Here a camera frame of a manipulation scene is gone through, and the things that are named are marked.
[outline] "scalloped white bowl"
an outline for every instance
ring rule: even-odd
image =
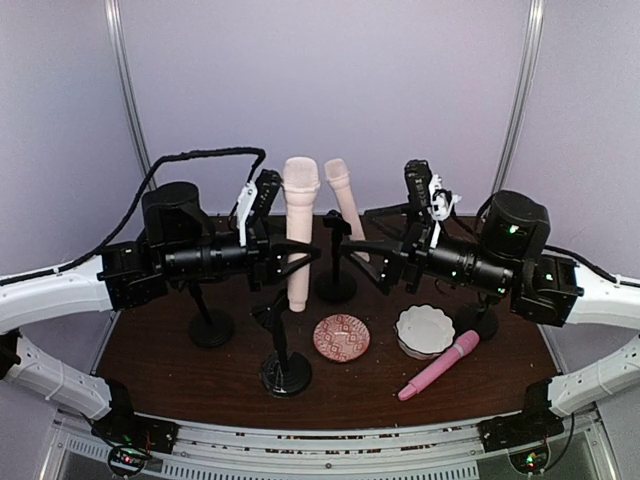
[[[453,343],[453,321],[431,305],[413,305],[400,313],[395,325],[400,348],[410,357],[429,360]]]

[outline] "metal pole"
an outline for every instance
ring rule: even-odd
[[[542,37],[542,22],[544,18],[544,0],[531,0],[529,8],[529,22],[527,24],[527,33],[524,39],[524,48],[522,51],[522,63],[520,65],[520,76],[518,77],[518,85],[516,95],[511,109],[511,119],[507,128],[507,136],[502,147],[502,155],[500,164],[493,182],[492,193],[501,190],[507,180],[513,154],[516,149],[518,135],[522,127],[522,119],[524,117],[524,109],[531,88],[533,74],[536,69],[538,60],[538,51],[540,50],[540,39]]]
[[[119,0],[105,0],[104,3],[109,36],[111,37],[113,52],[116,56],[116,63],[120,74],[120,86],[122,87],[124,105],[127,111],[131,139],[133,140],[133,146],[136,150],[142,174],[146,175],[151,169],[151,162],[149,161],[149,152],[144,140],[144,135],[142,134],[142,124],[140,123],[138,107],[133,94],[133,83],[131,81],[131,73],[129,72],[129,61],[127,60],[122,21],[120,19],[120,2]],[[150,190],[157,188],[155,179],[151,179],[148,188]]]

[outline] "round black base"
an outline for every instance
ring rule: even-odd
[[[235,328],[233,317],[224,310],[209,310],[213,324],[204,321],[201,315],[189,323],[189,338],[201,348],[216,348],[227,342]]]
[[[311,364],[302,354],[289,354],[289,371],[280,368],[278,354],[273,352],[260,368],[260,380],[275,397],[293,397],[304,392],[311,383]]]
[[[333,283],[333,272],[326,270],[316,278],[313,284],[316,295],[325,302],[342,303],[351,300],[358,291],[358,283],[353,275],[340,271],[340,282]]]
[[[475,330],[480,336],[480,340],[491,340],[498,332],[498,317],[491,308],[486,309],[480,305],[463,305],[456,312],[453,328],[456,330],[456,335]]]

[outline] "small plate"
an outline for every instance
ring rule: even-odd
[[[369,348],[371,335],[364,323],[351,315],[331,315],[313,332],[313,344],[320,354],[338,363],[355,360]]]

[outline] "dark wooden tabletop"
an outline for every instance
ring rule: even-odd
[[[365,230],[379,238],[371,228]],[[312,279],[330,265],[329,234],[320,222],[313,243],[322,247],[323,258],[313,264]],[[397,392],[427,365],[398,347],[393,325],[400,312],[428,303],[454,316],[475,294],[442,285],[443,295],[424,277],[416,295],[400,285],[384,296],[353,273],[359,290],[348,303],[328,305],[311,293],[304,313],[283,316],[290,348],[313,367],[311,386],[297,397],[274,398],[262,386],[258,373],[272,341],[249,314],[282,286],[251,294],[244,276],[203,287],[211,307],[235,317],[236,333],[227,344],[215,350],[194,346],[187,327],[197,308],[187,292],[172,292],[121,315],[98,374],[127,385],[136,410],[147,414],[244,427],[343,429],[425,425],[519,410],[527,385],[556,373],[538,327],[510,314],[505,301],[497,308],[500,329],[491,341],[423,393],[400,402]],[[316,324],[334,313],[360,318],[371,333],[369,350],[352,363],[331,363],[314,349]]]

